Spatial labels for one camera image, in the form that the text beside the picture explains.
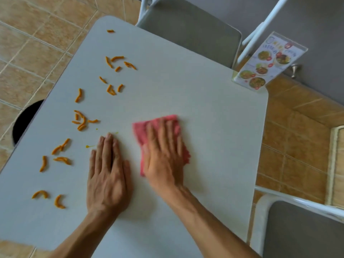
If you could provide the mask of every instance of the chair seat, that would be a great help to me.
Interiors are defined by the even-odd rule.
[[[241,33],[185,0],[158,0],[138,27],[231,68]]]

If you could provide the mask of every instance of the person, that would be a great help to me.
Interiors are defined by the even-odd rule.
[[[174,137],[173,123],[159,122],[156,132],[147,125],[144,174],[153,190],[175,212],[206,258],[259,257],[224,226],[183,185],[182,137]],[[105,233],[124,212],[133,194],[130,164],[123,161],[118,140],[108,133],[92,150],[87,181],[88,213],[50,258],[91,257]]]

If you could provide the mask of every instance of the white table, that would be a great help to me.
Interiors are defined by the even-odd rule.
[[[105,56],[120,55],[138,70],[122,61],[115,63],[123,67],[119,73],[106,65]],[[87,212],[90,149],[85,146],[96,145],[101,134],[118,131],[124,157],[131,161],[135,193],[94,257],[200,257],[178,218],[139,176],[140,149],[131,130],[133,122],[177,114],[192,156],[185,184],[246,240],[268,94],[231,82],[232,73],[115,17],[98,20],[0,175],[0,239],[57,247]],[[106,93],[99,76],[115,88],[123,83],[123,93]],[[84,89],[85,98],[76,104],[78,88]],[[101,122],[79,132],[71,123],[74,109]],[[72,159],[72,166],[50,155],[66,138],[71,145],[60,156]],[[43,155],[49,157],[49,168],[40,173]],[[38,190],[47,190],[51,199],[32,200]],[[66,195],[67,209],[54,206],[59,194]]]

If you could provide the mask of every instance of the menu card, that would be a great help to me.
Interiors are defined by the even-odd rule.
[[[233,81],[251,90],[259,90],[287,69],[308,49],[273,32],[241,68]]]

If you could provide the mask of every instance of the cloth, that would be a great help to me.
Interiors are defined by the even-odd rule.
[[[177,135],[180,133],[180,125],[178,122],[178,117],[177,115],[170,115],[170,116],[165,116],[163,117],[164,120],[168,121],[168,120],[172,120],[173,121],[173,131],[175,134],[175,138],[177,138]],[[142,121],[142,122],[136,122],[132,124],[132,129],[134,132],[134,135],[137,139],[137,142],[140,145],[141,148],[141,169],[140,169],[140,175],[144,176],[144,152],[143,152],[143,145],[148,143],[148,137],[147,137],[147,133],[146,133],[146,126],[147,124],[150,122],[152,123],[152,126],[154,128],[155,131],[157,131],[158,127],[159,127],[159,119],[153,119],[153,120],[149,120],[149,121]],[[183,145],[183,161],[184,161],[184,165],[189,164],[190,163],[190,152],[187,150],[186,146]]]

